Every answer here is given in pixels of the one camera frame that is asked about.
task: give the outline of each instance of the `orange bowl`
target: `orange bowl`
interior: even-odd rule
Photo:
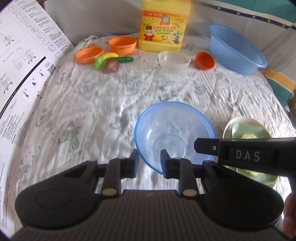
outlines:
[[[99,47],[88,47],[75,54],[75,59],[80,64],[91,64],[103,54],[103,49]]]
[[[135,52],[136,43],[137,40],[132,37],[115,37],[109,40],[110,52],[116,53],[119,56],[130,55]]]
[[[211,55],[206,52],[198,52],[195,57],[195,66],[201,70],[209,70],[213,68],[215,61]]]

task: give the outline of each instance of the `yellow plastic container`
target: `yellow plastic container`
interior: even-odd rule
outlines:
[[[143,0],[139,49],[179,51],[190,12],[190,0]]]

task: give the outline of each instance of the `blue transparent bowl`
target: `blue transparent bowl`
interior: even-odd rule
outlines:
[[[243,75],[266,67],[264,55],[240,33],[217,24],[209,32],[211,54],[224,67]]]
[[[135,144],[144,162],[160,174],[160,151],[170,157],[189,159],[193,164],[213,160],[213,156],[194,150],[197,138],[215,138],[208,119],[197,109],[180,102],[162,102],[145,110],[135,128]]]

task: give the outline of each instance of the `white lettering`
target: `white lettering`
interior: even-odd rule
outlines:
[[[242,152],[240,150],[237,150],[237,159],[240,159],[241,156],[242,156]]]
[[[259,161],[260,160],[260,156],[259,156],[260,152],[256,151],[255,152],[255,157],[257,157],[257,159],[254,158],[254,161]]]
[[[249,151],[247,151],[247,153],[246,153],[244,159],[246,159],[246,158],[248,158],[248,159],[250,160],[250,154],[249,154]]]

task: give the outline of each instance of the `yellow banana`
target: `yellow banana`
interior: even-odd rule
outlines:
[[[109,58],[117,58],[118,54],[116,54],[116,53],[104,53],[104,54],[101,55],[101,57],[103,57],[104,60],[107,60]]]

